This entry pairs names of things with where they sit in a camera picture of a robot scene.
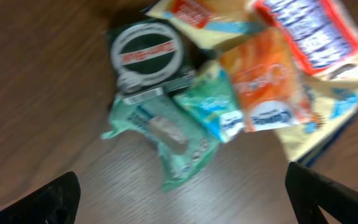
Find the light green pack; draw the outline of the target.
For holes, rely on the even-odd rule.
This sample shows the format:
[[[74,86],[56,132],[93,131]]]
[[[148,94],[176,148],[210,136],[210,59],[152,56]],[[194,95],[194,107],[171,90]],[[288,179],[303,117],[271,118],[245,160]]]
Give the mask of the light green pack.
[[[162,190],[166,192],[202,171],[219,149],[219,140],[166,95],[131,105],[117,96],[109,124],[111,130],[101,139],[135,131],[156,144],[163,169]]]

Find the orange snack pack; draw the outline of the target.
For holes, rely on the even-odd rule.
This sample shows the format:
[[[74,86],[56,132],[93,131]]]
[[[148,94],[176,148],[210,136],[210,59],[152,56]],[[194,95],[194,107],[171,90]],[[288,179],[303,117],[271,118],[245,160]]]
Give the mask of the orange snack pack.
[[[221,54],[219,63],[233,85],[245,131],[286,128],[312,118],[303,75],[280,29],[265,29]]]

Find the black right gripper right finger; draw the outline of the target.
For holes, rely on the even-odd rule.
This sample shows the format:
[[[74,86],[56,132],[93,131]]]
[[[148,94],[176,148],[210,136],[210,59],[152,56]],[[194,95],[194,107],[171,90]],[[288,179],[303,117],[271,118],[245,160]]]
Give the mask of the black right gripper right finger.
[[[288,165],[285,188],[298,223],[358,223],[358,192],[297,162]]]

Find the small teal tissue pack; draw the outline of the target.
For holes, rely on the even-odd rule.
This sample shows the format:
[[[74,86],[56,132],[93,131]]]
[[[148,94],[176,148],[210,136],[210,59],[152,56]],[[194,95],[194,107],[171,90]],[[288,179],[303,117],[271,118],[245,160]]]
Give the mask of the small teal tissue pack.
[[[203,64],[193,84],[173,100],[223,143],[245,128],[232,84],[215,60]]]

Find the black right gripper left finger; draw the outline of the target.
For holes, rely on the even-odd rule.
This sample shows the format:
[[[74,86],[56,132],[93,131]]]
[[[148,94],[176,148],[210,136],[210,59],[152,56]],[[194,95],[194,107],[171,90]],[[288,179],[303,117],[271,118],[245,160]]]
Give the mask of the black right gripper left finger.
[[[0,211],[0,224],[74,224],[81,188],[67,172]]]

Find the yellow snack bag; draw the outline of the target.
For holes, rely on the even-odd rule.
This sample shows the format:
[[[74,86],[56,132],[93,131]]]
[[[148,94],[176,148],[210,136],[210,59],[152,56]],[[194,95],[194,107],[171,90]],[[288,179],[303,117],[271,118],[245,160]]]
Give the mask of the yellow snack bag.
[[[311,166],[358,113],[358,27],[339,1],[157,1],[165,19],[219,61],[265,29],[281,30],[310,100],[309,122],[273,129],[289,161]]]

